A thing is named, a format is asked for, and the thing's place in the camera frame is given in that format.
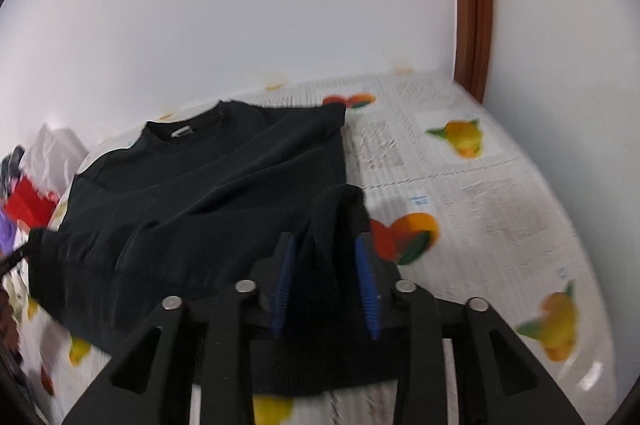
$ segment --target fruit print tablecloth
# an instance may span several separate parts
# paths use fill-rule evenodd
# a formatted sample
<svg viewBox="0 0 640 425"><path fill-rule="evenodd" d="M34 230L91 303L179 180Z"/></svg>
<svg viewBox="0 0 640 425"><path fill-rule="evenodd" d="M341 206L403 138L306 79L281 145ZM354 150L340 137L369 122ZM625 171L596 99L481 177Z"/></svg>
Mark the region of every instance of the fruit print tablecloth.
<svg viewBox="0 0 640 425"><path fill-rule="evenodd" d="M262 105L345 103L348 180L365 192L379 253L436 297L489 300L585 422L606 422L614 411L614 357L591 266L537 169L466 92L448 79L416 74L305 82L236 98ZM161 120L189 118L215 103ZM108 140L83 167L131 145L139 133ZM65 210L66 196L53 227ZM20 332L36 398L51 423L60 423L108 357L69 336L34 301L25 304ZM452 379L450 356L447 365ZM256 418L258 425L390 425L395 386L295 401L262 397ZM457 423L452 385L448 401L450 422ZM192 408L196 415L197 389Z"/></svg>

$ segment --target neckline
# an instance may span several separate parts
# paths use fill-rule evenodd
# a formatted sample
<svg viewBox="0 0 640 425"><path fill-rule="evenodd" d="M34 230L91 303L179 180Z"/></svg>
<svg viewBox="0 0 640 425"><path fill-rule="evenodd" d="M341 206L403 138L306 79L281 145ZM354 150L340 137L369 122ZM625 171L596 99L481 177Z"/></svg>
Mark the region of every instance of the neckline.
<svg viewBox="0 0 640 425"><path fill-rule="evenodd" d="M227 106L229 103L221 100L211 109L185 120L171 122L148 121L142 130L141 139L152 147L166 150L179 148L204 138L210 138L218 132L220 122L228 115ZM193 129L192 134L185 134L179 137L171 136L175 131L186 126L190 126Z"/></svg>

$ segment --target white plastic bag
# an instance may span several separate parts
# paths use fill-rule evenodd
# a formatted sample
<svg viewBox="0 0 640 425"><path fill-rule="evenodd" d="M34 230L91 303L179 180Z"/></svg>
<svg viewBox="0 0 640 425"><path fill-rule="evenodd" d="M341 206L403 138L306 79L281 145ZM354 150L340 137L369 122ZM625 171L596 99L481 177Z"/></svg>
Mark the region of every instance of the white plastic bag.
<svg viewBox="0 0 640 425"><path fill-rule="evenodd" d="M71 129L51 130L44 124L20 161L31 184L45 195L62 197L88 151Z"/></svg>

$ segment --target wall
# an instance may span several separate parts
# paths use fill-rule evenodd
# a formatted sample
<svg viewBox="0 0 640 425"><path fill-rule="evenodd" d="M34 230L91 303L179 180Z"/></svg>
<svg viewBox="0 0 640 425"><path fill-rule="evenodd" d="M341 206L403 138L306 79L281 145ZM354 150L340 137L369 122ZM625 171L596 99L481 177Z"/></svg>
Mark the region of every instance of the wall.
<svg viewBox="0 0 640 425"><path fill-rule="evenodd" d="M622 400L640 374L640 0L496 0L495 11L485 103L589 251Z"/></svg>
<svg viewBox="0 0 640 425"><path fill-rule="evenodd" d="M6 0L0 150L43 121L89 147L240 90L394 67L452 73L455 0Z"/></svg>

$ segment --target silver screw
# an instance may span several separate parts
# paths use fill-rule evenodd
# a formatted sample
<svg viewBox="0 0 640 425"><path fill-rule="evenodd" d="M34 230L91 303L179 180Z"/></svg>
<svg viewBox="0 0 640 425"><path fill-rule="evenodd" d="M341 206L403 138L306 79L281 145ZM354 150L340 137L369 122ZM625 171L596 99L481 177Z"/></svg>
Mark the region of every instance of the silver screw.
<svg viewBox="0 0 640 425"><path fill-rule="evenodd" d="M474 297L469 300L469 307L474 311L485 312L489 309L489 302L482 299L481 297Z"/></svg>
<svg viewBox="0 0 640 425"><path fill-rule="evenodd" d="M166 310L177 310L180 306L182 306L182 299L175 295L162 300L162 307Z"/></svg>
<svg viewBox="0 0 640 425"><path fill-rule="evenodd" d="M239 280L236 282L236 291L238 293L251 293L256 288L257 286L252 280Z"/></svg>
<svg viewBox="0 0 640 425"><path fill-rule="evenodd" d="M411 282L410 280L399 280L398 282L396 282L396 289L400 293L412 293L415 291L416 286L415 283Z"/></svg>

